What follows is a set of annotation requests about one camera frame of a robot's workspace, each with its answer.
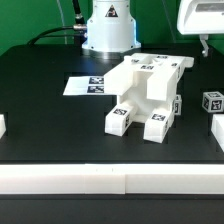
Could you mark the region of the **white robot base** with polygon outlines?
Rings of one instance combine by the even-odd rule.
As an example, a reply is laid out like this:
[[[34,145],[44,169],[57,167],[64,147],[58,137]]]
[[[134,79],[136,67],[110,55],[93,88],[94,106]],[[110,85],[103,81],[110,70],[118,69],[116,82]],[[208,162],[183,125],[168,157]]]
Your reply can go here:
[[[130,13],[130,0],[93,0],[93,12],[87,21],[85,55],[116,59],[141,44],[136,38],[136,20]]]

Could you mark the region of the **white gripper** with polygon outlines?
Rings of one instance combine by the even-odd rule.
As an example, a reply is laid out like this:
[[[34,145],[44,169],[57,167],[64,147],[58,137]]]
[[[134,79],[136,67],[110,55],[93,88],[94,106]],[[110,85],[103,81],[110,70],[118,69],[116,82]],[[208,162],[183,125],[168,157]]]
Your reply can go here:
[[[207,34],[224,34],[224,0],[181,0],[177,29],[183,35],[198,34],[207,57]]]

